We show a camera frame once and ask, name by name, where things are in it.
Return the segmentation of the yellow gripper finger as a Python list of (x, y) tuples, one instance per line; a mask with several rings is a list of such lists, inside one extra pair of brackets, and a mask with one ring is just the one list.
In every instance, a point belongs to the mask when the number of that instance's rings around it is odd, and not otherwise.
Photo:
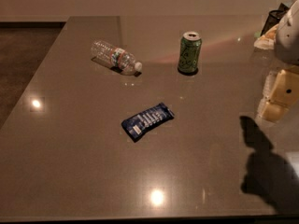
[(278, 122), (289, 111), (287, 107), (261, 100), (258, 106), (258, 117), (270, 122)]

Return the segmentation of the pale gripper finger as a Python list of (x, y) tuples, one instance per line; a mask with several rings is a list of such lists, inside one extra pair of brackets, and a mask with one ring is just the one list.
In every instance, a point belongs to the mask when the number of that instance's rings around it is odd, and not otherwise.
[(268, 76), (265, 79), (264, 86), (263, 86), (263, 96), (268, 97), (274, 87), (276, 78), (278, 73), (274, 71), (270, 71)]

